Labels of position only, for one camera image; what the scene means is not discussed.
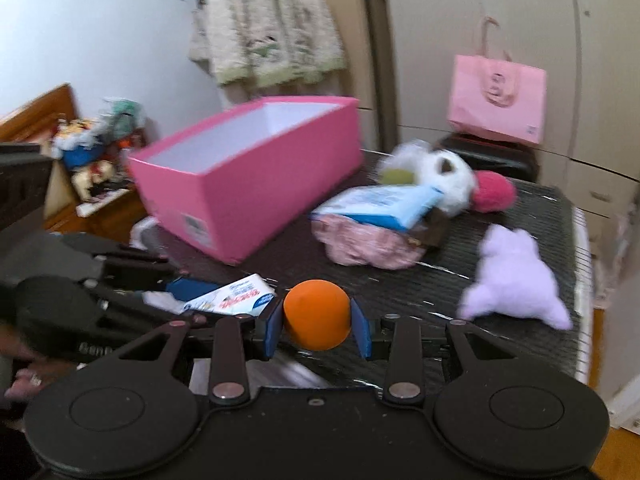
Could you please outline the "person's left hand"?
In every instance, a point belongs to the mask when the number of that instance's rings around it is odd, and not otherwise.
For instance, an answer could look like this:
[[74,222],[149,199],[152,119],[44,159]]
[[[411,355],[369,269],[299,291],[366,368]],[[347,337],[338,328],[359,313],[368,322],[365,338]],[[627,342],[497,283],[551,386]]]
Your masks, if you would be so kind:
[[11,401],[26,402],[52,382],[77,370],[76,363],[38,354],[24,343],[14,327],[6,323],[1,323],[1,359],[11,366],[25,364],[18,370],[10,370],[10,383],[3,392]]

